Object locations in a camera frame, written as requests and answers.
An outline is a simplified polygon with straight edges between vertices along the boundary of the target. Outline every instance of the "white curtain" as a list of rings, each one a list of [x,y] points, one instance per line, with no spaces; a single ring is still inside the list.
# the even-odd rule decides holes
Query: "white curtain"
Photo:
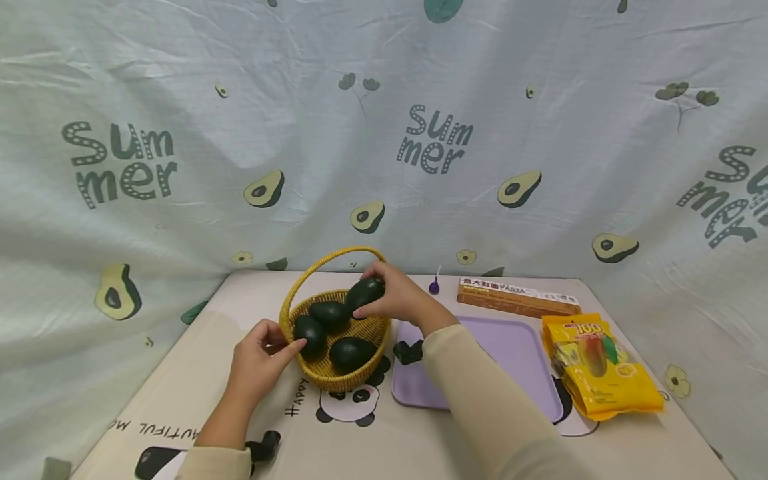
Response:
[[[81,461],[233,269],[362,243],[410,273],[584,279],[731,471],[762,478],[766,14],[0,5],[3,476]]]

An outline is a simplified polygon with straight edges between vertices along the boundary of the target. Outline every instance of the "person's left hand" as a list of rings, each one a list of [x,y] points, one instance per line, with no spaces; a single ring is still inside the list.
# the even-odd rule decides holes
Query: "person's left hand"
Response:
[[[305,345],[305,339],[288,345],[280,326],[262,319],[235,345],[224,398],[253,411]]]

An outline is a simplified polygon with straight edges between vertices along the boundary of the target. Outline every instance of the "brown box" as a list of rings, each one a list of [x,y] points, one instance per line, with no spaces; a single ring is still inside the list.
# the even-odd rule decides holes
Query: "brown box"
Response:
[[[581,313],[576,297],[563,293],[541,292],[488,279],[458,279],[459,303],[481,306],[541,318],[543,315],[568,316]]]

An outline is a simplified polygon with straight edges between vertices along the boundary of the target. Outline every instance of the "yellow snack bag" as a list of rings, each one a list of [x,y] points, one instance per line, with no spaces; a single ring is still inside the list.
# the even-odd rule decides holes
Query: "yellow snack bag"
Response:
[[[664,398],[645,368],[611,335],[598,313],[543,316],[544,348],[585,417],[662,412]]]

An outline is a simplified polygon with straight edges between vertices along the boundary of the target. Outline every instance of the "green leaf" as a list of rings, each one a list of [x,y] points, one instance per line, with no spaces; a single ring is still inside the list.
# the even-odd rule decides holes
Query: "green leaf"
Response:
[[[349,90],[355,84],[355,79],[355,74],[352,72],[344,75],[341,77],[341,80],[339,80],[339,88],[342,90]]]
[[[696,100],[705,107],[711,107],[720,101],[720,97],[713,91],[702,90],[696,94]]]
[[[673,98],[680,97],[688,90],[688,82],[682,81],[677,84],[669,84],[665,88],[656,92],[656,98],[659,100],[672,100]]]
[[[281,258],[280,260],[275,260],[273,262],[269,262],[266,265],[266,268],[269,270],[279,270],[283,271],[286,268],[288,268],[288,259],[287,258]]]
[[[373,78],[365,78],[362,81],[362,86],[368,91],[376,91],[379,90],[381,84]]]
[[[186,323],[187,325],[191,325],[192,322],[197,318],[198,315],[200,315],[200,312],[203,311],[203,308],[208,304],[208,300],[205,300],[204,302],[200,302],[197,305],[193,306],[186,312],[184,312],[181,315],[181,321]]]
[[[504,276],[504,267],[494,268],[482,274],[482,276]]]

